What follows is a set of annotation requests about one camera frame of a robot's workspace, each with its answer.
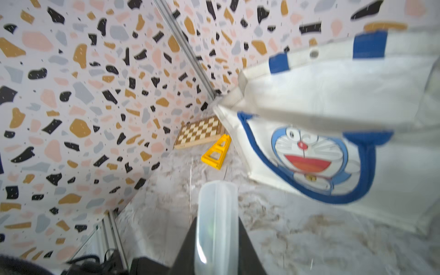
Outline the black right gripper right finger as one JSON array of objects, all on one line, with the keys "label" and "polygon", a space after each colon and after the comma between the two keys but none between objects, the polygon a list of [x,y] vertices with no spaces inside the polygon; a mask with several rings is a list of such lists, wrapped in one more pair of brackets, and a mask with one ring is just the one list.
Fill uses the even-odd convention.
[{"label": "black right gripper right finger", "polygon": [[240,218],[238,228],[238,274],[267,275]]}]

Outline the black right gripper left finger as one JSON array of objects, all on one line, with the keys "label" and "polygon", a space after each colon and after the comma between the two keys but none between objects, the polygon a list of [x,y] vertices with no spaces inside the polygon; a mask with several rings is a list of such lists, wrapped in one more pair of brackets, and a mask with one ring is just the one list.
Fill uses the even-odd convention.
[{"label": "black right gripper left finger", "polygon": [[179,253],[168,271],[169,275],[195,275],[194,259],[196,246],[197,218],[194,218]]}]

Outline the green label compass case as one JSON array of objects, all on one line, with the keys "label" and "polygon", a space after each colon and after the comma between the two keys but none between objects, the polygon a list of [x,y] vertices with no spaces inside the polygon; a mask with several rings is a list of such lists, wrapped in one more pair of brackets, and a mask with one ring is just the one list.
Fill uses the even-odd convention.
[{"label": "green label compass case", "polygon": [[239,256],[238,189],[231,182],[212,181],[199,192],[194,273],[236,275]]}]

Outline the white Doraemon canvas bag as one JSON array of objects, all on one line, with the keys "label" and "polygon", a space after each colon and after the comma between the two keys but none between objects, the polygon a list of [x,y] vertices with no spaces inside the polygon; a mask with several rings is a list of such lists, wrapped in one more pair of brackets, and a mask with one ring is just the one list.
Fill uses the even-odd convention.
[{"label": "white Doraemon canvas bag", "polygon": [[439,27],[275,55],[213,110],[254,181],[413,233],[440,213]]}]

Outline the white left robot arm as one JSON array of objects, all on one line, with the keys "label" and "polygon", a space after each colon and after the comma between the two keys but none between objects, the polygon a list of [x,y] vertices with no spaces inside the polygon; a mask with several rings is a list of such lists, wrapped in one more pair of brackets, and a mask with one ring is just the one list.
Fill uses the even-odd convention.
[{"label": "white left robot arm", "polygon": [[[66,262],[62,275],[166,275],[170,268],[149,258],[141,257],[132,261],[131,267],[123,266],[121,254],[114,250],[110,258],[100,261],[95,254],[85,255]],[[2,275],[51,275],[53,272],[21,258],[1,255]]]}]

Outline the yellow plastic triangular stand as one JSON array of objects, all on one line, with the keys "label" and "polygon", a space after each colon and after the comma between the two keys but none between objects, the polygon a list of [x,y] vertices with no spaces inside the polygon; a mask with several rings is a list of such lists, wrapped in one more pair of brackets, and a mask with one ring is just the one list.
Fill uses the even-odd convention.
[{"label": "yellow plastic triangular stand", "polygon": [[222,135],[210,149],[201,156],[201,161],[212,168],[220,170],[226,158],[230,143],[231,137],[229,135]]}]

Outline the wooden folding chess board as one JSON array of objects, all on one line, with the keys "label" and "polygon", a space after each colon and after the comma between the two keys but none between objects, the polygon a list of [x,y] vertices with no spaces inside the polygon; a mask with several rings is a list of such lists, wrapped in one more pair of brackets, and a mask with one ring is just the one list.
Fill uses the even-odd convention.
[{"label": "wooden folding chess board", "polygon": [[181,128],[174,143],[174,149],[185,149],[217,141],[225,133],[225,128],[217,116],[211,116]]}]

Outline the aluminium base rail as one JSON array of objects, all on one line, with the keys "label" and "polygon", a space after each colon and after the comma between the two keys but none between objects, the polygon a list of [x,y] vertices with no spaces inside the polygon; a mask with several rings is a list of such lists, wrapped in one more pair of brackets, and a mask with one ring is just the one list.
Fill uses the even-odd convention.
[{"label": "aluminium base rail", "polygon": [[129,271],[129,263],[124,253],[122,242],[116,224],[116,212],[110,211],[104,218],[93,226],[91,235],[83,242],[73,259],[83,256],[97,256],[99,260],[88,261],[100,264],[115,263],[117,268]]}]

